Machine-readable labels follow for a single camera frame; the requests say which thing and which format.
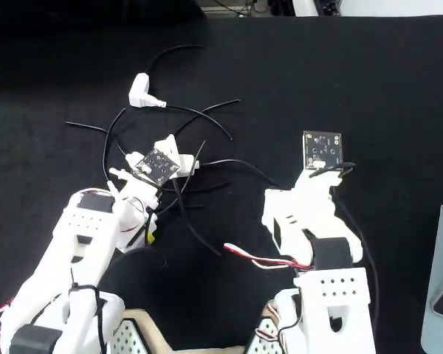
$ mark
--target black circuit board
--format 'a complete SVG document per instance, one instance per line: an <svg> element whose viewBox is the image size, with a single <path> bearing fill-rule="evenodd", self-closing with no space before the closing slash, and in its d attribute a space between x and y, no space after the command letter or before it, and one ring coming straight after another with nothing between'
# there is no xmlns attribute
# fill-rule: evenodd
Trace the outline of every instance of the black circuit board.
<svg viewBox="0 0 443 354"><path fill-rule="evenodd" d="M340 133L303 132L303 166L307 170L316 170L318 165L315 162L325 162L325 167L343 163Z"/></svg>
<svg viewBox="0 0 443 354"><path fill-rule="evenodd" d="M162 186L180 166L157 149L151 150L136 167L158 186Z"/></svg>

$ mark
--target black cable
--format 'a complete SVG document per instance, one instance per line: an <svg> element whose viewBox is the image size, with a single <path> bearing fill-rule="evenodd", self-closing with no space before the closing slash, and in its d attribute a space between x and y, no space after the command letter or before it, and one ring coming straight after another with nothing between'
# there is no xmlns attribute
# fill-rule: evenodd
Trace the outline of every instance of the black cable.
<svg viewBox="0 0 443 354"><path fill-rule="evenodd" d="M209 111L212 111L215 108L218 107L222 107L224 105L231 105L232 103L238 103L241 102L241 100L236 99L236 100L231 100L231 101L227 101L227 102L222 102L222 103L218 103L216 105L212 105L211 107L208 107L206 109L204 109L202 111L202 113L207 113ZM191 124L195 119L197 119L198 117L200 117L199 114L193 116L192 118L190 118L187 122L185 122L184 124L182 124L179 128L177 128L176 132L174 133L174 136L177 138L177 136L181 133L181 131L184 130L185 127L187 127L189 124Z"/></svg>
<svg viewBox="0 0 443 354"><path fill-rule="evenodd" d="M346 176L348 173L350 173L355 166L356 166L356 164L354 162L343 162L342 164L336 164L335 166L319 168L318 170L314 171L309 177L312 178L312 177L322 175L325 172L335 171L335 170L344 170L345 168L348 168L348 170L343 171L342 173L339 174L338 177L342 178L342 177Z"/></svg>
<svg viewBox="0 0 443 354"><path fill-rule="evenodd" d="M279 183L277 183L272 178L270 178L266 173L261 171L254 164L250 164L249 162L246 162L244 160L240 160L240 159L223 159L223 160L218 160L218 161L204 162L204 163L200 164L200 167L213 166L213 165L216 165L216 164L226 164L226 163L231 163L231 162L232 163L236 163L236 164L243 164L244 166L248 166L251 170L255 171L257 174L259 174L262 178L264 178L270 184L272 184L275 187L279 187Z"/></svg>
<svg viewBox="0 0 443 354"><path fill-rule="evenodd" d="M238 10L232 9L231 7L229 7L229 6L225 5L225 4L223 4L223 3L220 2L219 0L213 0L213 1L214 1L215 3L217 3L218 5L220 5L221 7L224 7L225 9L231 11L232 13L237 13L238 15L241 15L241 16L250 16L250 15L247 15L247 14L245 14L245 13L242 13L241 11L238 11Z"/></svg>
<svg viewBox="0 0 443 354"><path fill-rule="evenodd" d="M105 143L103 145L102 168L103 168L103 174L105 175L105 178L107 181L110 181L110 176L109 176L109 173L106 171L106 168L107 168L107 160L109 157L111 130L113 129L115 124L118 122L118 120L122 117L123 113L125 113L125 111L126 111L126 108L123 108L120 111L120 113L113 119L113 122L111 122L109 128L106 131Z"/></svg>
<svg viewBox="0 0 443 354"><path fill-rule="evenodd" d="M174 185L174 191L176 192L176 196L177 196L177 200L179 202L179 209L180 209L180 213L182 215L182 218L185 221L185 224L187 225L187 227L189 228L190 232L192 232L192 235L205 247L207 247L209 250L211 250L214 254L216 254L217 256L221 256L222 254L217 251L216 249L214 249L213 246L211 246L202 236L199 235L199 233L194 229L194 227L192 226L192 224L190 223L189 220L189 216L187 214L187 210L185 209L185 205L184 205L184 201L182 200L182 194L179 190L179 186L177 184L177 180L173 179L172 180L172 184Z"/></svg>
<svg viewBox="0 0 443 354"><path fill-rule="evenodd" d="M66 123L67 125L70 125L71 127L77 127L77 128L86 128L89 130L94 130L94 131L101 131L102 133L106 134L106 130L101 128L101 127L97 127L96 125L89 125L89 124L82 124L82 123L77 123L77 122L70 122L65 121L64 123ZM118 141L117 137L112 134L111 138L115 141L115 144L117 144L118 149L121 151L121 153L123 155L126 155L125 149L123 149L123 147L121 146L120 142Z"/></svg>
<svg viewBox="0 0 443 354"><path fill-rule="evenodd" d="M282 328L280 328L280 329L278 330L278 343L279 343L279 347L281 347L281 350L282 350L282 353L283 353L283 354L286 354L286 351L284 350L284 346L282 345L282 342L281 342L281 333L282 333L283 331L285 331L285 330L288 330L288 329L293 328L293 327L295 327L296 325L298 325L298 323L301 321L301 319L302 319L302 316L300 315L300 316L297 318L297 320L296 320L294 323L292 323L290 326L282 327Z"/></svg>
<svg viewBox="0 0 443 354"><path fill-rule="evenodd" d="M225 188L231 184L231 181L225 181L222 183L214 184L213 186L209 187L203 187L203 188L196 188L196 189L190 189L187 191L187 193L204 193L204 192L211 192L212 190L220 190L221 188ZM164 192L169 193L175 193L174 190L171 188L162 188Z"/></svg>
<svg viewBox="0 0 443 354"><path fill-rule="evenodd" d="M158 54L156 54L155 57L153 57L153 59L149 62L148 67L145 70L146 74L149 74L149 72L153 69L154 64L164 55L171 53L171 52L176 52L178 50L181 49L201 49L204 48L204 46L202 46L201 44L183 44L180 46L172 46L171 48L167 48L164 49L163 51L159 52Z"/></svg>
<svg viewBox="0 0 443 354"><path fill-rule="evenodd" d="M189 107L180 107L178 105L166 105L166 108L173 108L173 109L178 109L180 111L186 111L186 112L191 112L191 113L195 113L198 114L199 116L202 116L208 120L210 120L213 124L215 124L217 127L219 127L223 133L228 137L228 139L232 142L233 141L233 137L231 136L231 134L225 129L225 127L223 125L221 125L216 119L208 116L207 114L201 112L201 111L197 111L196 109L193 108L189 108Z"/></svg>
<svg viewBox="0 0 443 354"><path fill-rule="evenodd" d="M185 179L185 183L182 186L182 193L185 191L185 188L187 187L187 185L189 184L190 178L193 175L193 171L195 170L195 166L197 164L197 159L199 158L200 153L202 152L202 149L205 145L206 141L204 140L202 142L202 144L199 147L199 150L197 151L196 155L193 157L193 163L192 163L192 167L190 168L190 172L189 175L187 176L187 178ZM177 203L177 198L175 198L169 205L167 205L163 210L161 210L160 212L157 213L157 216L159 217L161 214L164 214L165 212L167 212L170 208L172 208L176 203Z"/></svg>
<svg viewBox="0 0 443 354"><path fill-rule="evenodd" d="M363 249L366 254L366 257L368 258L369 264L371 266L371 270L373 273L374 278L374 309L373 309L373 320L372 320L372 331L374 334L374 338L376 338L377 333L377 324L379 322L379 300L380 300L380 294L379 294L379 275L377 273L377 267L376 263L374 262L374 258L372 257L371 250L369 249L368 243L366 242L366 239L364 238L363 231L361 231L361 228L353 218L353 215L346 209L345 204L339 199L337 193L335 192L334 188L332 188L332 195L334 196L334 202L336 205L338 205L342 211L343 214L348 219L349 223L353 226L355 229L357 235L361 239L361 242L363 243Z"/></svg>
<svg viewBox="0 0 443 354"><path fill-rule="evenodd" d="M98 341L100 343L100 351L102 353L106 353L106 346L105 346L105 341L103 339L103 313L102 313L102 307L103 304L100 301L100 291L98 290L97 287L93 286L93 285L79 285L76 282L72 283L71 288L69 289L69 294L72 291L79 291L79 290L93 290L95 293L95 304L97 306L97 310L95 311L97 313L97 331L98 331Z"/></svg>

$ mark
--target black fabric surface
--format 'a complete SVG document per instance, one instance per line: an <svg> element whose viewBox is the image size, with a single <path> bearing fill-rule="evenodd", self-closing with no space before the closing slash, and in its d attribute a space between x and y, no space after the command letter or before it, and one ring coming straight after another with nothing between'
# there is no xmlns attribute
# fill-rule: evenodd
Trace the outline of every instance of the black fabric surface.
<svg viewBox="0 0 443 354"><path fill-rule="evenodd" d="M104 187L103 136L64 120L108 126L136 73L158 97L213 112L234 142L203 119L179 139L202 161L246 159L285 187L302 166L303 130L343 133L357 169L338 194L361 225L380 274L378 353L420 353L439 206L443 204L443 17L273 18L166 28L26 35L0 41L0 305L31 275L69 196ZM188 117L130 109L117 126L142 153ZM115 148L110 165L124 166ZM213 245L274 255L261 225L269 185L242 167L202 170L194 226ZM291 271L263 271L200 246L178 212L159 220L154 247L121 260L102 281L127 308L145 308L175 349L245 344L264 303L291 286Z"/></svg>

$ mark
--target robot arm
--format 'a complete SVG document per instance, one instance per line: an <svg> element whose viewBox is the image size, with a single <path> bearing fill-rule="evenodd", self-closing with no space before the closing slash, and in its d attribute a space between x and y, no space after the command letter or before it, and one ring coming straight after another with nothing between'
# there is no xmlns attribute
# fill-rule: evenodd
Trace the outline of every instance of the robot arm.
<svg viewBox="0 0 443 354"><path fill-rule="evenodd" d="M172 135L146 156L126 158L132 173L110 169L126 181L120 191L109 182L109 190L89 188L69 199L40 263L0 318L1 354L96 354L120 325L122 299L96 287L115 248L144 246L145 228L156 229L150 211L158 207L158 187L196 167L193 156L179 155Z"/></svg>
<svg viewBox="0 0 443 354"><path fill-rule="evenodd" d="M314 270L272 301L286 354L374 354L371 302L360 239L334 215L330 188L345 173L341 135L306 131L304 169L291 190L266 190L262 223L282 255ZM301 296L300 315L294 297ZM332 321L340 323L334 330ZM255 347L251 343L247 353Z"/></svg>

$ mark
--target white connector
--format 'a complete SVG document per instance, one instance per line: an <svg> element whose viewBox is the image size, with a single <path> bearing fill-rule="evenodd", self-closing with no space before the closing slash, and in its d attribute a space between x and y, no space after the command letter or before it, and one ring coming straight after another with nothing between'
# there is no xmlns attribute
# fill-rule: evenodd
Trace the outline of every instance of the white connector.
<svg viewBox="0 0 443 354"><path fill-rule="evenodd" d="M133 107L161 107L166 106L165 101L158 100L155 96L149 93L149 76L145 72L140 72L134 78L133 85L131 85L128 98L130 105Z"/></svg>

